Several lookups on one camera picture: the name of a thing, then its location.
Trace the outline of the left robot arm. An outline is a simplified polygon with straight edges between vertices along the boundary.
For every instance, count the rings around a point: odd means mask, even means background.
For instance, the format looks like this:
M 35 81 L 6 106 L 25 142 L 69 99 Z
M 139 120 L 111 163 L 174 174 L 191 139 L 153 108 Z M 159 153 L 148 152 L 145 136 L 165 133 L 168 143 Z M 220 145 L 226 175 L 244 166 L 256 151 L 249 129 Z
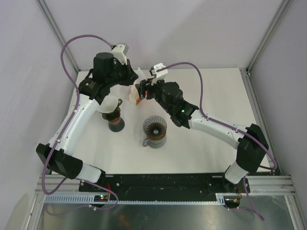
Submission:
M 78 140 L 91 116 L 116 85 L 130 86 L 138 78 L 124 53 L 102 52 L 94 57 L 93 68 L 79 83 L 77 99 L 56 134 L 47 144 L 38 144 L 36 152 L 47 169 L 69 179 L 89 181 L 95 191 L 102 191 L 103 171 L 74 157 Z

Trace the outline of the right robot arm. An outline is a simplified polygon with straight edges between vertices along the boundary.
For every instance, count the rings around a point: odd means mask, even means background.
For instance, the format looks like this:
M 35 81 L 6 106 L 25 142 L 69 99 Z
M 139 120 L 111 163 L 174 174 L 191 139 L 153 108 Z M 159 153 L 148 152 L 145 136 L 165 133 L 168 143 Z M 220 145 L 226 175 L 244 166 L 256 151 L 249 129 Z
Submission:
M 221 180 L 226 192 L 233 192 L 244 176 L 260 168 L 268 143 L 258 125 L 238 126 L 210 117 L 198 106 L 184 100 L 183 92 L 176 82 L 159 80 L 152 84 L 150 80 L 142 80 L 136 89 L 141 99 L 154 99 L 159 103 L 177 127 L 204 132 L 237 150 L 235 162 L 225 171 Z

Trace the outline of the white paper coffee filter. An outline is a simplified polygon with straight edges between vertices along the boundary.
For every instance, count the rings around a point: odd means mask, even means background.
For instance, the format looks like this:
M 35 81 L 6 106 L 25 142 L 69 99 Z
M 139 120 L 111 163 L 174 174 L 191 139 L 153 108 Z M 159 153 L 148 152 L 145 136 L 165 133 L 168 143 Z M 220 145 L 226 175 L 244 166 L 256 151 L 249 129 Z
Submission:
M 115 111 L 119 103 L 117 97 L 108 95 L 104 98 L 101 105 L 97 108 L 97 111 L 102 114 L 110 114 Z

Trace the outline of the clear glass dripper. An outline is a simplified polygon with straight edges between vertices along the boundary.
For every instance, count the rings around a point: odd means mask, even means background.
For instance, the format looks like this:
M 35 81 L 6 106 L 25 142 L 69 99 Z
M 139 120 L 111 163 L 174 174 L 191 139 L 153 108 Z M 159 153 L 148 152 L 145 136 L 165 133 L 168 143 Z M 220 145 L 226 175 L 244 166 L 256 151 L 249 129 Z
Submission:
M 142 146 L 143 147 L 150 147 L 152 149 L 160 149 L 166 144 L 167 138 L 164 137 L 163 139 L 160 140 L 153 140 L 150 138 L 146 138 L 142 141 Z

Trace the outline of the orange coffee filter box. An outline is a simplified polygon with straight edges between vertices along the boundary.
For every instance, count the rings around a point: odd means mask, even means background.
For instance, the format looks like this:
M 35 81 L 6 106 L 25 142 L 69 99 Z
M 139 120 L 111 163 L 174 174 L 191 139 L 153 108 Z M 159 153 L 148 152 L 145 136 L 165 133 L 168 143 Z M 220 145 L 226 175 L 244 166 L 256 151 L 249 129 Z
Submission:
M 129 101 L 134 105 L 138 105 L 144 96 L 141 94 L 140 84 L 132 85 L 130 88 Z

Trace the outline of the clear glass funnel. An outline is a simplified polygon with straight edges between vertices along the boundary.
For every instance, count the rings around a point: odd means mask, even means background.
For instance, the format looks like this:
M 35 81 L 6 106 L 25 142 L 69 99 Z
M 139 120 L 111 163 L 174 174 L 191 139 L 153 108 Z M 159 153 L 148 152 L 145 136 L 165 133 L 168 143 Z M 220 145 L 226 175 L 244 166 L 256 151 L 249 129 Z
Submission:
M 153 115 L 145 119 L 142 128 L 148 138 L 160 140 L 166 136 L 167 123 L 161 116 Z

